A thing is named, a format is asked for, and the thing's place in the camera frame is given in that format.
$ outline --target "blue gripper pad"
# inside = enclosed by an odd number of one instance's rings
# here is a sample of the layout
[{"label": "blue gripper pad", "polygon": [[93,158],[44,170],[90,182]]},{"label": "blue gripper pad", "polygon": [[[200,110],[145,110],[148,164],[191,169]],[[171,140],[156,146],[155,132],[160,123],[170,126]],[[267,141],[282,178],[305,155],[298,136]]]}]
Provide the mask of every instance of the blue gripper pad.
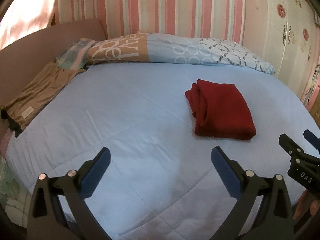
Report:
[{"label": "blue gripper pad", "polygon": [[93,160],[85,162],[79,169],[79,172],[84,172],[79,181],[80,194],[83,199],[92,196],[110,162],[111,153],[108,148],[104,147]]},{"label": "blue gripper pad", "polygon": [[239,166],[238,168],[240,168],[242,171],[243,169],[237,162],[231,161],[220,147],[215,147],[212,149],[211,161],[213,166],[216,168],[224,186],[228,190],[230,197],[239,200],[242,194],[242,181],[230,164],[231,162],[233,164],[236,163]]},{"label": "blue gripper pad", "polygon": [[309,130],[305,130],[303,133],[303,137],[312,144],[312,146],[314,148],[316,148],[317,150],[320,149],[320,139],[315,136],[312,132],[310,132]]}]

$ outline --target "finger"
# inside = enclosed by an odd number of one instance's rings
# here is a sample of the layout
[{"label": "finger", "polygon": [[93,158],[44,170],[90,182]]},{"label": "finger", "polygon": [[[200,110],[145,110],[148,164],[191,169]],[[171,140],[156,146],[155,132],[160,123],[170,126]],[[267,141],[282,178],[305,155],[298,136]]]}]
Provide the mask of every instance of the finger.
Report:
[{"label": "finger", "polygon": [[318,212],[319,208],[320,208],[320,200],[316,199],[311,203],[311,206],[310,206],[311,216],[316,215],[316,213]]},{"label": "finger", "polygon": [[301,202],[305,201],[305,199],[307,198],[307,196],[308,196],[308,190],[306,189],[306,190],[302,193],[301,197],[298,199],[298,203],[300,204]]},{"label": "finger", "polygon": [[299,204],[296,208],[294,215],[293,215],[293,219],[298,218],[301,215],[302,211],[303,211],[303,205]]}]

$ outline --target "patterned pillowcase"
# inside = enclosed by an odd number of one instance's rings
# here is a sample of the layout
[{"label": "patterned pillowcase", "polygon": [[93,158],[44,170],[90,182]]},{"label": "patterned pillowcase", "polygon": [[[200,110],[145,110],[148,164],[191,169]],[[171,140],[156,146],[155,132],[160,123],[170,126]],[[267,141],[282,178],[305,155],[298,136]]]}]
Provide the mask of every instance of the patterned pillowcase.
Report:
[{"label": "patterned pillowcase", "polygon": [[228,64],[274,74],[274,67],[240,44],[219,38],[183,38],[153,33],[148,36],[151,62],[179,64]]},{"label": "patterned pillowcase", "polygon": [[88,50],[97,43],[90,39],[81,38],[80,41],[73,44],[68,51],[56,58],[56,63],[64,69],[80,69],[86,63]]},{"label": "patterned pillowcase", "polygon": [[87,54],[87,64],[101,62],[149,62],[148,33],[135,33],[120,38],[100,41]]}]

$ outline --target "pink striped wallpaper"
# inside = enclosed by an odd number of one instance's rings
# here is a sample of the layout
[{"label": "pink striped wallpaper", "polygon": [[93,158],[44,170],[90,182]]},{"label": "pink striped wallpaper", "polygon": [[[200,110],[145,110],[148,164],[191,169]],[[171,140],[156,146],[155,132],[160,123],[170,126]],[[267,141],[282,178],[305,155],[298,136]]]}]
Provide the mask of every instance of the pink striped wallpaper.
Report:
[{"label": "pink striped wallpaper", "polygon": [[108,38],[143,32],[242,44],[245,0],[58,0],[57,23],[99,18]]}]

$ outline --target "pink headboard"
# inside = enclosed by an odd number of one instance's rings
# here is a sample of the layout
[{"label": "pink headboard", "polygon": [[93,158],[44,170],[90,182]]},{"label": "pink headboard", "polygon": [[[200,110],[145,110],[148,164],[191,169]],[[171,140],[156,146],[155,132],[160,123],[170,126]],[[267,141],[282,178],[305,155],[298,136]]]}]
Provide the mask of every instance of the pink headboard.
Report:
[{"label": "pink headboard", "polygon": [[[97,19],[58,24],[15,41],[0,50],[0,105],[18,96],[50,61],[81,38],[106,39]],[[8,124],[0,121],[0,138]]]}]

